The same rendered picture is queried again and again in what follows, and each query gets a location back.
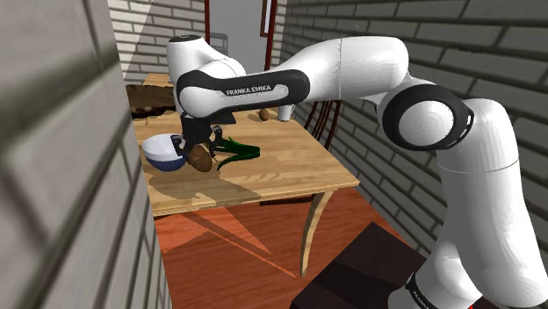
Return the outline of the large brown potato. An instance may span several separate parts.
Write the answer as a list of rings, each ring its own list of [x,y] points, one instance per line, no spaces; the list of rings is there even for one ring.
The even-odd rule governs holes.
[[[209,172],[213,167],[213,159],[201,145],[194,145],[187,156],[187,162],[200,172]]]

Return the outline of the white and blue bowl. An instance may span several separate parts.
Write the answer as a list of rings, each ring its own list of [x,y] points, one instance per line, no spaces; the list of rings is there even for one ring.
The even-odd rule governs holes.
[[[142,149],[147,161],[164,172],[176,171],[186,163],[182,147],[185,141],[182,134],[162,133],[143,141]]]

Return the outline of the dark brown mottled slab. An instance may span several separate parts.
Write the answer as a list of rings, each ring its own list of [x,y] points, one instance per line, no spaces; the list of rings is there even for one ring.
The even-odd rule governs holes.
[[[133,119],[159,116],[176,109],[172,87],[128,84],[126,94]]]

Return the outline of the light wooden table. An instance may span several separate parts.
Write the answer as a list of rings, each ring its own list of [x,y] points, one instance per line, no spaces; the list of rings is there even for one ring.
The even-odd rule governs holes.
[[[300,250],[306,274],[314,231],[324,207],[339,189],[359,181],[298,122],[262,121],[256,111],[239,111],[223,129],[226,137],[260,148],[256,159],[231,162],[200,172],[185,165],[161,172],[142,163],[154,216],[269,200],[312,196]]]

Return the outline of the dark red wooden chair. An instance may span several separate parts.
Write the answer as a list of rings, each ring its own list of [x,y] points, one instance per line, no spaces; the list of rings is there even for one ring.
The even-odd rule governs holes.
[[[314,128],[312,130],[313,137],[317,140],[321,140],[321,136],[326,131],[326,126],[328,121],[331,119],[331,126],[328,129],[328,135],[324,143],[324,147],[329,150],[331,141],[335,135],[335,130],[337,126],[337,120],[339,112],[342,106],[342,100],[326,100],[326,101],[316,101],[313,104],[312,110],[309,113],[309,116],[306,120],[304,128],[307,130],[312,124],[314,115],[316,112],[319,112],[319,116],[316,119]]]

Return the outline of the dark robot stand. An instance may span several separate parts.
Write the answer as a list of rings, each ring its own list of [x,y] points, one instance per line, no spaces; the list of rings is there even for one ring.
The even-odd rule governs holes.
[[[425,261],[371,223],[293,299],[289,309],[388,309],[389,294]]]

